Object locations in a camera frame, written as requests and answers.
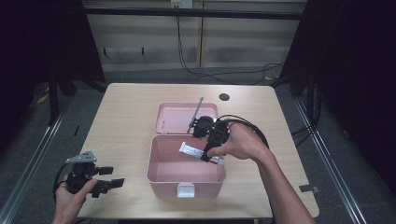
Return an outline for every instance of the right hand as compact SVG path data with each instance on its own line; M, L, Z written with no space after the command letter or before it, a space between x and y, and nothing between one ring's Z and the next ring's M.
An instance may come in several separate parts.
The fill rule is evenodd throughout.
M256 160L264 150L269 150L260 137L247 125L230 123L230 136L221 147L213 147L207 151L208 157L231 154L240 160Z

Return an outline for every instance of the wooden table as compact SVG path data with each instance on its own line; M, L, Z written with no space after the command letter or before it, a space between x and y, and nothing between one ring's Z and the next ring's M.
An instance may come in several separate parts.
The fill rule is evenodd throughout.
M227 93L229 101L219 95ZM93 218L260 218L271 217L268 196L253 161L225 157L226 179L216 198L161 199L149 184L149 151L161 103L217 105L219 115L233 114L257 125L268 139L279 165L313 217L318 206L312 192L301 193L308 181L274 89L263 86L111 84L83 146L97 166L114 166L124 186L100 198L87 197L80 217Z

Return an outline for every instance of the pink plastic box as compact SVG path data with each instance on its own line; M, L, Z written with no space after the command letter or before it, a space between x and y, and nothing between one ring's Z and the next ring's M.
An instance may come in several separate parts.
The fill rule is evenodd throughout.
M204 149L206 139L187 134L198 104L164 103L158 111L148 161L148 181L158 197L216 197L225 179L224 165L212 164L179 152L183 142ZM201 104L197 118L218 117L216 105Z

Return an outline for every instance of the round hole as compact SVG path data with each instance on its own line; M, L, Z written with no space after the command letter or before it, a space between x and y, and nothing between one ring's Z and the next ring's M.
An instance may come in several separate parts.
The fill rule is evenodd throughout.
M230 95L227 94L227 93L222 93L222 94L219 96L219 98L220 98L220 100L222 100L222 101L228 101L228 100L230 100Z

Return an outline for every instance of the human arm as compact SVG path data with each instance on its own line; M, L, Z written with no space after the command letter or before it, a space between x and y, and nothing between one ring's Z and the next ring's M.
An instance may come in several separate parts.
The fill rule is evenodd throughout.
M52 224L74 223L79 210L85 203L87 194L95 187L97 182L97 179L91 179L76 194L70 193L67 190L67 184L63 182L55 192L56 208Z
M227 142L207 152L209 157L222 154L231 154L241 160L252 159L257 163L276 223L315 223L280 169L275 155L248 126L232 123Z

